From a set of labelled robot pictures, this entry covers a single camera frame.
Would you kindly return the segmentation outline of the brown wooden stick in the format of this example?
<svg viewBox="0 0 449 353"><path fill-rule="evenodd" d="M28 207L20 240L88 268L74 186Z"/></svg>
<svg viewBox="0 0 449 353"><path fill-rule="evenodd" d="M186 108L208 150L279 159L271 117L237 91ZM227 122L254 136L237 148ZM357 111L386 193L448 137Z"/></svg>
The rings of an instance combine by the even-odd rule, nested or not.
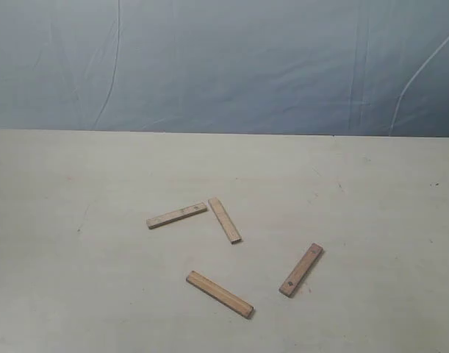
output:
<svg viewBox="0 0 449 353"><path fill-rule="evenodd" d="M279 293L286 297L293 297L306 275L311 271L313 265L318 261L324 252L322 246L313 243L305 252L303 257L298 261L289 276L281 284Z"/></svg>

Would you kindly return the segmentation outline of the long wooden stick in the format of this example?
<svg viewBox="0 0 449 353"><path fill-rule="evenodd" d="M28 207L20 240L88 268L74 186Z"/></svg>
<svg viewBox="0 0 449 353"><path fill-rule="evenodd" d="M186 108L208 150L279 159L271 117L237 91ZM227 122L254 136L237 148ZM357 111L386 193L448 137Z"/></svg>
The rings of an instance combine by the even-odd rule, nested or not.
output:
<svg viewBox="0 0 449 353"><path fill-rule="evenodd" d="M191 271L187 275L186 282L208 296L211 296L243 318L251 319L254 314L254 307L251 304L196 271Z"/></svg>

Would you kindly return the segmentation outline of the pale wooden stick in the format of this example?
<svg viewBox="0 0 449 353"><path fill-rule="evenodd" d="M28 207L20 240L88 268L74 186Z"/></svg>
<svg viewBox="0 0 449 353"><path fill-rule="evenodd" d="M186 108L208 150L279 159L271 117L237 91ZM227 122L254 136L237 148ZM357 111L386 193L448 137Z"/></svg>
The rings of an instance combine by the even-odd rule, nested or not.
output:
<svg viewBox="0 0 449 353"><path fill-rule="evenodd" d="M229 242L231 244L236 244L242 241L242 237L240 233L238 232L236 226L234 225L233 221L231 220L229 214L227 213L225 207L221 203L221 201L213 197L208 200L209 206L211 207L213 213L215 214L218 222L220 223L221 227L223 228L223 231L226 234L226 237L228 238Z"/></svg>

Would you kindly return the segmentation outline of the light wooden stick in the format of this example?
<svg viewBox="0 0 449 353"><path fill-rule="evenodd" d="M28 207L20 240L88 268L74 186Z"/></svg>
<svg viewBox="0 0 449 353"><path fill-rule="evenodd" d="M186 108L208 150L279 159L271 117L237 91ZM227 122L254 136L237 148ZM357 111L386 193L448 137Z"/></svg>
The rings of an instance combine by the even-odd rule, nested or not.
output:
<svg viewBox="0 0 449 353"><path fill-rule="evenodd" d="M170 224L176 221L180 221L184 218L189 218L200 213L205 213L208 210L207 206L201 202L188 207L174 210L172 212L159 215L146 220L146 225L149 229L155 229L162 227L166 224Z"/></svg>

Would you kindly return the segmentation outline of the blue-grey backdrop cloth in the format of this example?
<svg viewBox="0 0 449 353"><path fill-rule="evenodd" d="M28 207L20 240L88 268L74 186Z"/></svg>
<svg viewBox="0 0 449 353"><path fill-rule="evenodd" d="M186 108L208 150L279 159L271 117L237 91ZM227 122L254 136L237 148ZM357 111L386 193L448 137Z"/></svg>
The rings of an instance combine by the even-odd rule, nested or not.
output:
<svg viewBox="0 0 449 353"><path fill-rule="evenodd" d="M449 137L449 1L0 1L0 128Z"/></svg>

